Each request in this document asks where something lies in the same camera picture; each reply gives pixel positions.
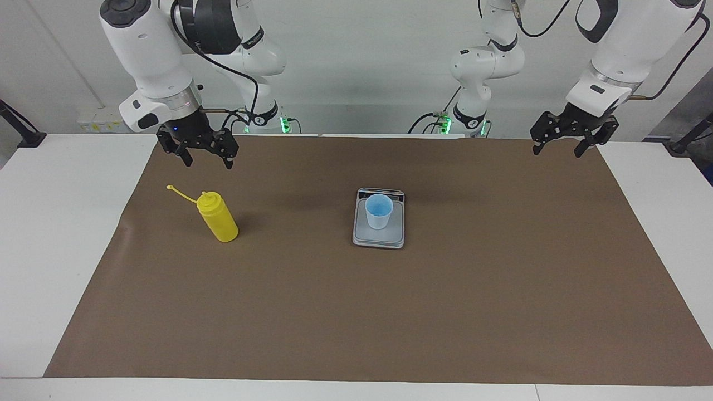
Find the green led light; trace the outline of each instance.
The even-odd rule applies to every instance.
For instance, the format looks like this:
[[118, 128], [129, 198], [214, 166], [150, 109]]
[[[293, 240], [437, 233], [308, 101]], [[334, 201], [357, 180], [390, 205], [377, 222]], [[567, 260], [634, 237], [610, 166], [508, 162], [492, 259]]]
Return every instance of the green led light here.
[[289, 133], [290, 131], [292, 131], [292, 126], [290, 125], [289, 121], [286, 118], [280, 117], [279, 120], [282, 123], [282, 132], [283, 133]]
[[442, 135], [448, 135], [451, 133], [451, 126], [453, 125], [453, 120], [451, 120], [449, 117], [444, 117], [446, 120], [441, 123], [441, 134]]
[[483, 128], [481, 128], [481, 137], [488, 137], [492, 125], [493, 124], [489, 120], [483, 121]]

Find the black cable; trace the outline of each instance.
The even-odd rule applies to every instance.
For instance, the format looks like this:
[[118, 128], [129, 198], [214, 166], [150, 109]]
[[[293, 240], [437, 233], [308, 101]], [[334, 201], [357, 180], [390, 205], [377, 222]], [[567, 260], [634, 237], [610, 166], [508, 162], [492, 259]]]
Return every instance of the black cable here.
[[701, 122], [696, 124], [695, 127], [688, 131], [686, 135], [683, 136], [678, 142], [670, 143], [667, 147], [673, 153], [678, 153], [680, 155], [686, 153], [688, 145], [693, 141], [700, 141], [701, 139], [708, 138], [709, 136], [703, 136], [703, 134], [708, 131], [713, 125], [713, 113], [710, 113]]
[[427, 126], [424, 128], [424, 132], [422, 132], [422, 133], [426, 133], [426, 130], [429, 129], [429, 127], [433, 127], [433, 128], [431, 128], [431, 133], [433, 133], [433, 132], [434, 132], [434, 129], [436, 129], [436, 127], [437, 127], [437, 126], [440, 126], [440, 125], [441, 125], [441, 123], [440, 123], [439, 121], [436, 121], [435, 123], [430, 123], [429, 125], [427, 125]]
[[296, 118], [288, 118], [287, 121], [296, 121], [297, 126], [299, 127], [299, 133], [302, 133], [302, 124], [299, 123], [299, 120]]
[[237, 113], [238, 111], [239, 111], [239, 109], [236, 109], [233, 111], [230, 111], [230, 110], [225, 111], [225, 113], [227, 114], [227, 117], [225, 117], [225, 120], [223, 120], [223, 124], [220, 127], [221, 130], [223, 130], [223, 129], [225, 129], [225, 127], [227, 127], [227, 122], [230, 120], [230, 117], [237, 118], [236, 121], [240, 121], [240, 122], [244, 123], [246, 126], [249, 125], [247, 123], [247, 120], [245, 120], [240, 114]]
[[178, 0], [174, 0], [173, 5], [171, 6], [171, 23], [173, 24], [173, 30], [176, 32], [176, 34], [178, 35], [180, 40], [183, 41], [183, 43], [185, 43], [185, 45], [188, 46], [191, 50], [193, 50], [193, 53], [196, 53], [198, 56], [203, 57], [209, 63], [213, 64], [214, 66], [218, 66], [226, 71], [232, 72], [235, 75], [238, 75], [245, 79], [248, 79], [248, 80], [252, 81], [253, 84], [255, 85], [255, 96], [252, 99], [252, 106], [250, 106], [250, 114], [247, 117], [247, 125], [250, 125], [250, 123], [252, 122], [252, 117], [255, 115], [255, 105], [257, 104], [257, 92], [260, 90], [260, 85], [257, 83], [255, 78], [253, 78], [245, 73], [242, 73], [240, 71], [236, 71], [228, 66], [224, 66], [221, 63], [218, 63], [216, 60], [213, 60], [212, 58], [206, 56], [206, 54], [203, 53], [200, 49], [198, 49], [194, 46], [191, 46], [190, 43], [188, 43], [188, 39], [186, 39], [180, 33], [180, 30], [178, 29], [178, 24], [176, 23], [176, 15], [175, 15], [175, 9], [177, 6], [178, 6]]
[[[453, 101], [456, 100], [456, 96], [461, 91], [461, 89], [463, 89], [462, 86], [459, 86], [458, 89], [456, 89], [456, 92], [453, 94], [453, 97], [451, 98], [451, 100], [448, 101], [448, 104], [446, 104], [446, 107], [443, 108], [443, 113], [448, 111], [448, 108], [451, 107], [451, 104], [453, 103]], [[433, 133], [435, 129], [436, 129], [436, 127], [431, 128], [431, 133]]]
[[703, 29], [703, 33], [702, 33], [701, 36], [698, 38], [698, 40], [696, 41], [696, 43], [694, 43], [693, 46], [691, 46], [691, 48], [688, 50], [688, 52], [686, 53], [686, 55], [683, 56], [683, 59], [681, 59], [681, 61], [678, 63], [678, 65], [676, 66], [676, 69], [673, 70], [673, 72], [671, 73], [671, 75], [669, 76], [669, 78], [666, 80], [666, 83], [664, 83], [664, 86], [662, 86], [661, 89], [659, 89], [659, 91], [658, 91], [654, 96], [637, 96], [636, 98], [632, 98], [632, 100], [655, 100], [656, 98], [658, 98], [659, 96], [661, 96], [661, 93], [664, 93], [664, 91], [666, 90], [666, 88], [668, 88], [668, 86], [669, 86], [669, 84], [671, 83], [671, 81], [673, 81], [673, 78], [675, 78], [675, 76], [676, 76], [676, 74], [678, 73], [678, 71], [681, 69], [681, 67], [683, 67], [683, 64], [686, 62], [686, 60], [688, 60], [689, 56], [691, 56], [691, 54], [693, 54], [693, 52], [696, 50], [696, 48], [698, 47], [698, 45], [701, 44], [701, 42], [703, 41], [703, 39], [704, 39], [704, 38], [706, 37], [706, 35], [708, 34], [708, 30], [710, 30], [711, 21], [710, 21], [710, 20], [708, 19], [708, 17], [707, 17], [705, 14], [703, 14], [703, 13], [698, 13], [698, 18], [696, 19], [696, 21], [693, 21], [693, 24], [695, 24], [696, 22], [698, 22], [699, 19], [703, 20], [703, 22], [706, 24], [705, 29]]
[[709, 133], [708, 135], [703, 135], [703, 136], [701, 136], [700, 138], [696, 138], [696, 139], [694, 139], [694, 140], [691, 141], [691, 142], [700, 141], [700, 140], [702, 140], [702, 139], [708, 138], [709, 136], [713, 136], [713, 132]]
[[240, 121], [241, 123], [244, 123], [244, 122], [245, 122], [245, 120], [243, 120], [243, 121], [241, 121], [241, 120], [233, 120], [232, 123], [230, 123], [230, 133], [232, 133], [232, 134], [235, 133], [235, 132], [233, 132], [232, 127], [233, 127], [233, 126], [235, 125], [235, 123], [237, 123], [238, 121]]
[[35, 132], [37, 132], [37, 133], [39, 132], [39, 130], [38, 130], [37, 128], [35, 128], [35, 125], [33, 125], [33, 124], [30, 122], [30, 120], [28, 120], [27, 118], [25, 118], [25, 116], [23, 116], [19, 111], [15, 110], [14, 108], [12, 108], [12, 106], [10, 106], [9, 104], [7, 104], [7, 103], [5, 103], [5, 102], [2, 102], [2, 103], [5, 105], [5, 107], [6, 107], [8, 110], [10, 110], [10, 112], [12, 112], [12, 113], [15, 115], [15, 117], [17, 117], [17, 118], [21, 119], [22, 121], [24, 121], [25, 124], [27, 124], [28, 126], [30, 126], [30, 128], [32, 128]]
[[416, 120], [416, 122], [411, 126], [411, 129], [409, 129], [409, 133], [414, 133], [414, 128], [415, 128], [420, 122], [422, 122], [423, 120], [425, 120], [425, 119], [428, 118], [428, 117], [436, 117], [436, 116], [434, 116], [433, 113], [427, 113], [427, 114], [422, 115], [422, 116], [419, 117], [419, 119]]
[[557, 22], [557, 20], [560, 18], [560, 16], [562, 16], [562, 13], [565, 12], [565, 9], [569, 5], [570, 1], [571, 0], [565, 1], [565, 3], [562, 5], [562, 8], [559, 10], [557, 15], [555, 16], [555, 19], [553, 19], [552, 22], [550, 22], [550, 25], [548, 25], [547, 28], [545, 28], [545, 30], [540, 32], [539, 34], [531, 34], [530, 32], [527, 32], [527, 30], [525, 30], [525, 27], [523, 26], [523, 18], [519, 12], [519, 7], [518, 7], [518, 11], [515, 13], [515, 19], [518, 20], [518, 25], [520, 27], [520, 30], [523, 32], [523, 34], [525, 34], [525, 36], [528, 36], [531, 38], [539, 38], [540, 36], [546, 34], [555, 25], [555, 22]]

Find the scale platform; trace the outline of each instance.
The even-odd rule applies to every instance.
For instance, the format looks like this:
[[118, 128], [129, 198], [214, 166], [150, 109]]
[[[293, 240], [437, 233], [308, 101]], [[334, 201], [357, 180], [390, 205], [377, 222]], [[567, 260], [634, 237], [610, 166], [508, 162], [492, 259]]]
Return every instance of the scale platform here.
[[[366, 221], [366, 200], [369, 196], [383, 193], [394, 202], [389, 224], [382, 230], [374, 230]], [[401, 249], [404, 247], [404, 221], [406, 198], [401, 191], [378, 188], [362, 188], [356, 195], [356, 210], [354, 211], [355, 245], [369, 248]]]

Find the paper cup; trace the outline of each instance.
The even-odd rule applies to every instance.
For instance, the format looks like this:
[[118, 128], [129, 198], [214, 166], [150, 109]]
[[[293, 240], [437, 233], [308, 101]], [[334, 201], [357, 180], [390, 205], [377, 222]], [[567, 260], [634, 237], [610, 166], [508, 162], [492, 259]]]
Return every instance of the paper cup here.
[[394, 202], [390, 197], [377, 193], [366, 200], [366, 221], [374, 230], [381, 230], [389, 224]]

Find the cable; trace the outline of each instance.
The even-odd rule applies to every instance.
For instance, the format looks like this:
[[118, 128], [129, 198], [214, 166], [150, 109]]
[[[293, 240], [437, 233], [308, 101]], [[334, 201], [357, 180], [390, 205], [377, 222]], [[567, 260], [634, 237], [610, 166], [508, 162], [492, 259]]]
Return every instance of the cable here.
[[[451, 104], [453, 103], [453, 101], [456, 100], [456, 96], [458, 95], [458, 93], [460, 93], [461, 89], [463, 89], [462, 86], [459, 86], [458, 89], [456, 89], [456, 92], [453, 94], [453, 97], [451, 98], [451, 100], [448, 101], [448, 104], [446, 104], [446, 107], [443, 108], [443, 113], [448, 111], [448, 108], [451, 107]], [[441, 118], [439, 117], [436, 122], [437, 123], [441, 122]], [[431, 128], [431, 133], [433, 133], [435, 129], [436, 129], [436, 127]]]
[[565, 11], [567, 6], [570, 4], [571, 0], [565, 1], [565, 3], [562, 5], [562, 8], [559, 10], [557, 15], [555, 16], [555, 19], [553, 19], [552, 22], [550, 22], [550, 25], [548, 25], [547, 28], [545, 28], [545, 30], [540, 32], [539, 34], [531, 34], [530, 32], [527, 32], [527, 30], [525, 30], [525, 27], [523, 26], [523, 17], [520, 14], [520, 7], [518, 5], [518, 2], [517, 2], [517, 0], [511, 0], [511, 1], [513, 3], [513, 11], [515, 12], [515, 19], [518, 20], [518, 25], [520, 27], [520, 30], [523, 32], [523, 34], [525, 34], [525, 36], [528, 36], [531, 38], [539, 38], [540, 36], [546, 34], [555, 25], [555, 22], [557, 22], [557, 20], [560, 18], [560, 16], [562, 16], [562, 13]]
[[296, 121], [296, 122], [297, 122], [297, 126], [299, 127], [299, 133], [302, 133], [302, 124], [299, 123], [299, 120], [298, 120], [298, 119], [296, 119], [296, 118], [288, 118], [287, 121], [288, 121], [288, 122], [290, 122], [290, 121]]
[[437, 126], [440, 126], [440, 125], [441, 125], [441, 123], [440, 123], [439, 121], [436, 121], [435, 123], [430, 123], [429, 125], [427, 125], [427, 126], [424, 128], [424, 132], [422, 132], [422, 133], [426, 133], [426, 130], [429, 129], [429, 127], [433, 127], [433, 128], [431, 128], [431, 133], [433, 133], [433, 132], [434, 132], [434, 129], [436, 129], [436, 127], [437, 127]]
[[435, 116], [433, 113], [427, 113], [427, 114], [422, 115], [422, 116], [419, 117], [419, 119], [416, 120], [416, 122], [411, 126], [411, 129], [409, 129], [409, 133], [414, 133], [414, 128], [415, 128], [420, 122], [422, 122], [423, 120], [425, 120], [425, 119], [428, 118], [428, 117], [436, 117], [436, 116]]
[[691, 141], [691, 142], [700, 141], [700, 140], [702, 140], [702, 139], [708, 138], [709, 136], [713, 136], [713, 132], [709, 133], [708, 135], [703, 135], [703, 136], [701, 136], [700, 138], [696, 138], [696, 139], [694, 139], [694, 140]]
[[676, 76], [676, 74], [678, 73], [678, 71], [681, 69], [681, 67], [683, 67], [683, 64], [686, 62], [686, 60], [688, 60], [689, 56], [691, 56], [691, 54], [693, 54], [693, 52], [696, 50], [696, 48], [698, 47], [698, 45], [701, 44], [701, 42], [703, 41], [703, 39], [704, 39], [704, 38], [706, 37], [706, 35], [708, 34], [708, 30], [710, 30], [711, 21], [710, 21], [710, 20], [708, 19], [708, 17], [707, 17], [705, 14], [703, 14], [703, 13], [698, 13], [698, 18], [696, 19], [696, 21], [693, 21], [693, 24], [696, 24], [696, 22], [698, 22], [699, 19], [703, 20], [703, 22], [706, 24], [705, 29], [703, 29], [703, 33], [702, 33], [701, 36], [698, 38], [698, 40], [693, 44], [693, 46], [691, 46], [691, 48], [688, 50], [688, 52], [686, 53], [686, 55], [683, 56], [683, 59], [681, 59], [681, 61], [680, 61], [680, 62], [678, 63], [678, 65], [676, 66], [676, 68], [673, 70], [673, 72], [671, 73], [671, 75], [669, 76], [669, 78], [666, 80], [666, 83], [664, 83], [664, 86], [662, 86], [661, 89], [659, 89], [659, 91], [656, 92], [656, 94], [655, 94], [654, 96], [639, 96], [639, 95], [636, 95], [636, 96], [632, 96], [632, 97], [631, 97], [631, 100], [655, 100], [656, 98], [658, 98], [659, 96], [661, 96], [661, 93], [664, 93], [664, 91], [666, 90], [666, 88], [668, 88], [668, 86], [669, 86], [669, 84], [671, 83], [671, 81], [673, 81], [673, 78], [675, 78], [675, 76]]
[[241, 123], [244, 122], [244, 121], [241, 121], [241, 120], [233, 120], [232, 123], [230, 124], [230, 133], [234, 133], [234, 131], [232, 130], [232, 127], [233, 127], [233, 126], [235, 125], [235, 123], [237, 123], [238, 121], [240, 121]]
[[180, 30], [178, 29], [178, 24], [176, 23], [176, 15], [175, 15], [175, 9], [177, 6], [178, 6], [178, 0], [173, 0], [173, 5], [171, 6], [171, 23], [173, 24], [173, 30], [176, 32], [176, 34], [178, 35], [180, 40], [183, 41], [183, 43], [185, 43], [185, 45], [188, 46], [191, 50], [193, 50], [193, 53], [196, 53], [198, 56], [203, 57], [206, 61], [213, 64], [214, 66], [218, 66], [226, 71], [232, 72], [235, 75], [238, 75], [245, 79], [248, 79], [255, 84], [255, 96], [252, 99], [252, 106], [250, 106], [250, 114], [247, 117], [247, 125], [250, 125], [250, 123], [252, 122], [252, 117], [255, 115], [255, 105], [257, 105], [257, 92], [260, 90], [260, 85], [257, 83], [255, 78], [253, 78], [245, 73], [242, 73], [240, 71], [236, 71], [230, 67], [224, 66], [221, 63], [218, 63], [216, 60], [213, 60], [212, 58], [206, 56], [206, 54], [203, 53], [200, 49], [198, 49], [194, 46], [191, 46], [190, 43], [188, 43], [188, 39], [186, 39], [180, 33]]
[[12, 113], [15, 115], [15, 117], [17, 117], [17, 118], [21, 119], [22, 121], [24, 121], [25, 124], [27, 124], [28, 126], [30, 126], [30, 128], [32, 128], [35, 132], [37, 132], [37, 133], [39, 132], [39, 130], [38, 130], [37, 128], [35, 128], [35, 125], [33, 125], [33, 124], [30, 122], [30, 120], [28, 120], [27, 118], [25, 118], [25, 116], [23, 116], [19, 111], [15, 110], [14, 108], [12, 108], [12, 106], [10, 106], [9, 104], [7, 104], [7, 103], [5, 103], [5, 102], [2, 102], [2, 103], [5, 105], [5, 107], [7, 107], [8, 110], [10, 110], [10, 112], [12, 112]]
[[230, 117], [235, 117], [235, 118], [237, 118], [236, 121], [240, 121], [240, 122], [244, 123], [246, 126], [248, 126], [249, 124], [247, 123], [247, 120], [245, 120], [240, 114], [237, 113], [239, 110], [240, 110], [239, 108], [235, 109], [233, 111], [226, 110], [225, 113], [227, 114], [227, 117], [225, 117], [225, 120], [223, 120], [223, 124], [220, 129], [223, 130], [223, 129], [225, 129], [225, 127], [227, 127], [227, 122], [230, 120]]

